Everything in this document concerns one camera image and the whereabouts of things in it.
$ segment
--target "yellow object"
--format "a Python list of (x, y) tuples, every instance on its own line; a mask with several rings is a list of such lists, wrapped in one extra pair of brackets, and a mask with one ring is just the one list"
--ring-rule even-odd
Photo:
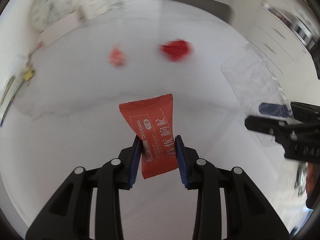
[(24, 76), (23, 79), (25, 82), (27, 82), (30, 78), (32, 78), (35, 75), (34, 70), (29, 70)]

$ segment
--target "white cabinet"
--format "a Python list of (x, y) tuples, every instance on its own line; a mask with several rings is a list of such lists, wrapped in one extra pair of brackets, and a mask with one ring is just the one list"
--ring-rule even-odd
[(304, 53), (308, 53), (303, 44), (281, 20), (260, 7), (254, 22), (276, 41), (294, 62), (299, 62)]
[(287, 98), (320, 105), (320, 81), (312, 57), (293, 32), (263, 7), (250, 30), (248, 40), (260, 50)]
[(316, 32), (320, 31), (320, 25), (305, 0), (265, 0), (265, 2), (287, 15), (291, 14), (290, 18), (297, 16), (308, 19), (309, 25), (313, 25)]

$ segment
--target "blue gripper pad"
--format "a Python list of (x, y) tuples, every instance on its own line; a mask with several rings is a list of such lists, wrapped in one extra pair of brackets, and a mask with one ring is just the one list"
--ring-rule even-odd
[(138, 168), (139, 168), (139, 162), (141, 157), (141, 150), (142, 150), (142, 142), (139, 140), (137, 143), (133, 157), (130, 163), (130, 171), (129, 171), (129, 186), (132, 188), (133, 184), (136, 182), (137, 174), (138, 174)]
[(176, 143), (177, 161), (178, 161), (181, 181), (184, 184), (185, 188), (188, 188), (189, 187), (188, 166), (183, 155), (182, 147), (177, 139), (175, 140), (175, 143)]

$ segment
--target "blue cloth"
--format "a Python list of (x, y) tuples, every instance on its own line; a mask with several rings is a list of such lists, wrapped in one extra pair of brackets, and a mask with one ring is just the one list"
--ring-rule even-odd
[(283, 118), (287, 118), (290, 116), (289, 110), (286, 105), (261, 103), (261, 105), (259, 106), (259, 112), (260, 114)]

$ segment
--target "orange candy wrapper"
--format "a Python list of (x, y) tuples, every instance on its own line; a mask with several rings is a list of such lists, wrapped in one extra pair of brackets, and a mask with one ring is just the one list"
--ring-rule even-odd
[(145, 179), (178, 168), (172, 133), (172, 94), (119, 105), (121, 114), (143, 143)]

